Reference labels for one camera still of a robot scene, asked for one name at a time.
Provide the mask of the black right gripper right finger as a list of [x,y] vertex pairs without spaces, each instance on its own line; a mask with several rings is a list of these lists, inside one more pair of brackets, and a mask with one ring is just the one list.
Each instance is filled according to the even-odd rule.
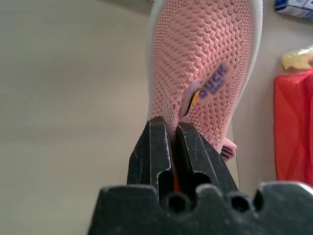
[[194,194],[202,184],[216,186],[221,192],[237,191],[221,155],[188,123],[179,123],[176,129],[175,167],[178,188],[185,194]]

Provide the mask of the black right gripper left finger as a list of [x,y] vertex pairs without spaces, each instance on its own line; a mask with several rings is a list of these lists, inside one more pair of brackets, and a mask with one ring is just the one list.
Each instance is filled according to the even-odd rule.
[[159,194],[174,191],[171,143],[161,117],[147,121],[129,159],[127,184],[151,185]]

